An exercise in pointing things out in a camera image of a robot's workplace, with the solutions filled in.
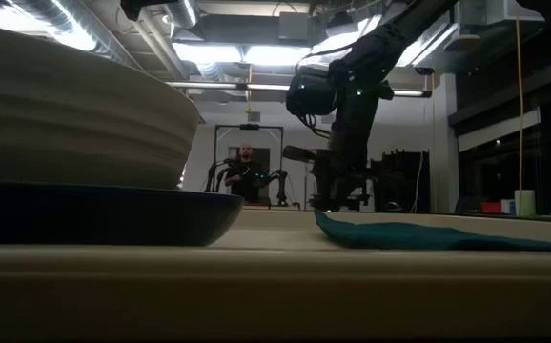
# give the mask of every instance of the metal frame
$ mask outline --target metal frame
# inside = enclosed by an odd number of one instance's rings
[[[216,162],[216,148],[218,146],[218,130],[222,128],[231,128],[231,129],[240,129],[244,131],[240,125],[216,125],[214,127],[214,158],[213,162]],[[284,128],[283,127],[274,127],[274,126],[258,126],[258,131],[261,129],[274,129],[279,130],[279,168],[282,169],[282,161],[283,161],[283,152],[284,152]]]

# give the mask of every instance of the teal cloth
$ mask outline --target teal cloth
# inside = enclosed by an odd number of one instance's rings
[[[332,241],[348,248],[551,252],[551,242],[462,232],[407,223],[352,224],[315,211],[316,223]]]

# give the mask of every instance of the robotic manipulator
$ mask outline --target robotic manipulator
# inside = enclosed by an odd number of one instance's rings
[[[358,39],[350,46],[309,55],[323,55],[351,48],[331,62],[328,71],[303,66],[296,70],[286,95],[288,111],[315,134],[329,139],[328,151],[313,153],[288,146],[286,158],[312,162],[317,194],[310,201],[322,211],[338,211],[353,190],[372,178],[367,170],[367,143],[379,99],[394,97],[386,75],[404,50],[415,42],[458,0],[415,0],[403,13]],[[551,0],[518,0],[543,15],[551,29]],[[337,109],[331,132],[316,128],[316,115]]]
[[[235,158],[226,158],[223,161],[214,162],[208,169],[208,183],[206,184],[205,192],[220,192],[220,183],[222,182],[222,179],[228,171],[235,169],[236,163],[237,160]],[[220,170],[218,175],[216,175],[216,169],[221,166],[227,166],[227,168]],[[285,191],[287,176],[288,173],[284,170],[277,170],[272,173],[259,172],[254,175],[254,185],[261,189],[269,186],[269,184],[277,180],[277,205],[288,206],[288,199]]]

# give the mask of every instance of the man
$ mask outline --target man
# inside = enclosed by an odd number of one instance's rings
[[[249,203],[258,203],[258,187],[255,175],[262,172],[258,162],[253,161],[253,147],[242,144],[235,159],[235,167],[227,172],[225,185],[231,186],[231,194],[242,196]]]

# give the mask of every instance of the wall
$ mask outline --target wall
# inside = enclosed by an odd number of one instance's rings
[[[368,157],[381,159],[384,152],[398,149],[400,151],[430,151],[433,146],[433,99],[396,98],[393,101],[382,101],[379,104],[375,124],[369,140]],[[219,136],[226,130],[221,129]],[[240,131],[233,129],[219,140],[216,159],[227,157],[227,149],[249,143],[259,148],[272,149],[272,167],[277,169],[279,163],[279,143],[265,131]],[[284,146],[292,145],[305,149],[324,149],[326,140],[313,135],[303,127],[287,127],[284,133]],[[191,155],[187,163],[184,180],[186,191],[203,191],[207,171],[214,155],[214,125],[199,127],[193,142]],[[301,206],[305,202],[306,166],[303,163],[283,160],[283,169],[290,174],[291,185],[287,192]],[[275,203],[277,184],[270,188],[270,196]]]

